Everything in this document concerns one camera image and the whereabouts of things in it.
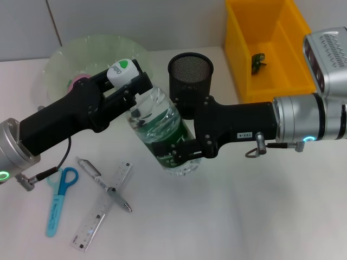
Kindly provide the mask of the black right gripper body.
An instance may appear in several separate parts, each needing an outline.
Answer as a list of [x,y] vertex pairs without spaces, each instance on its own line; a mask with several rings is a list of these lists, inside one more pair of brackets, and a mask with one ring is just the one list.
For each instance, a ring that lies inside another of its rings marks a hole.
[[265,140],[274,140],[277,125],[271,102],[221,105],[209,96],[194,116],[195,137],[202,157],[208,159],[217,157],[225,144],[255,141],[257,133]]

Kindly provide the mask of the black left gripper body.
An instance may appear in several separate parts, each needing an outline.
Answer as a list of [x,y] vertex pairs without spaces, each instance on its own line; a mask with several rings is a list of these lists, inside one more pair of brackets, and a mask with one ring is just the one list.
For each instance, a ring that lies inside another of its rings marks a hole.
[[109,126],[97,119],[103,99],[101,89],[82,78],[63,98],[20,122],[21,144],[39,155],[80,131],[102,132]]

